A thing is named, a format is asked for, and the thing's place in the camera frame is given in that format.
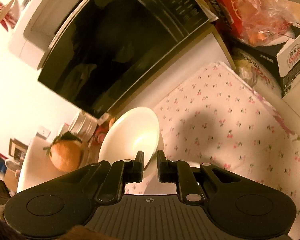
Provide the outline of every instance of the picture frame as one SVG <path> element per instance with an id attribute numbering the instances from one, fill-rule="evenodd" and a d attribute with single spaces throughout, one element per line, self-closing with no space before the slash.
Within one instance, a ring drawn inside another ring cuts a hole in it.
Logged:
<path id="1" fill-rule="evenodd" d="M 22 155 L 26 155 L 28 146 L 18 141 L 17 139 L 10 139 L 9 142 L 9 156 L 13 157 L 15 161 L 19 161 Z"/>

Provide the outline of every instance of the white appliance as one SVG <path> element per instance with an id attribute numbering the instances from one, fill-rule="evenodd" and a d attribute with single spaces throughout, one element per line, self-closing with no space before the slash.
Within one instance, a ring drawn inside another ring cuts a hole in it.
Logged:
<path id="1" fill-rule="evenodd" d="M 59 27 L 81 0 L 25 0 L 9 42 L 9 50 L 34 69 Z"/>

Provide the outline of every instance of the white plate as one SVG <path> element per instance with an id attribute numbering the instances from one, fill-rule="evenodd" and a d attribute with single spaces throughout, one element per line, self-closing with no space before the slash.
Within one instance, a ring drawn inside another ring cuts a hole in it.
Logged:
<path id="1" fill-rule="evenodd" d="M 102 143 L 99 162 L 111 165 L 119 160 L 134 160 L 138 151 L 144 152 L 146 166 L 156 152 L 160 128 L 156 114 L 147 107 L 137 107 L 121 116 L 111 127 Z"/>

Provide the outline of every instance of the electrical outlet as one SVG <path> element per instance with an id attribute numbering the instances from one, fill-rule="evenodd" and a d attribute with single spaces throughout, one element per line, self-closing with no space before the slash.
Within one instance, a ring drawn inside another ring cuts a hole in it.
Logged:
<path id="1" fill-rule="evenodd" d="M 37 133 L 40 134 L 45 139 L 47 139 L 51 131 L 49 131 L 47 128 L 44 128 L 43 126 L 40 126 Z"/>

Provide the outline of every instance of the black microwave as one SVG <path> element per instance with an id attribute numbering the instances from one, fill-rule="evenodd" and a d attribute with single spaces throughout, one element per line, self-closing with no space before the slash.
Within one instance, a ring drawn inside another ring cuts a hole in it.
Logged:
<path id="1" fill-rule="evenodd" d="M 39 82 L 100 118 L 208 17 L 195 0 L 82 0 Z"/>

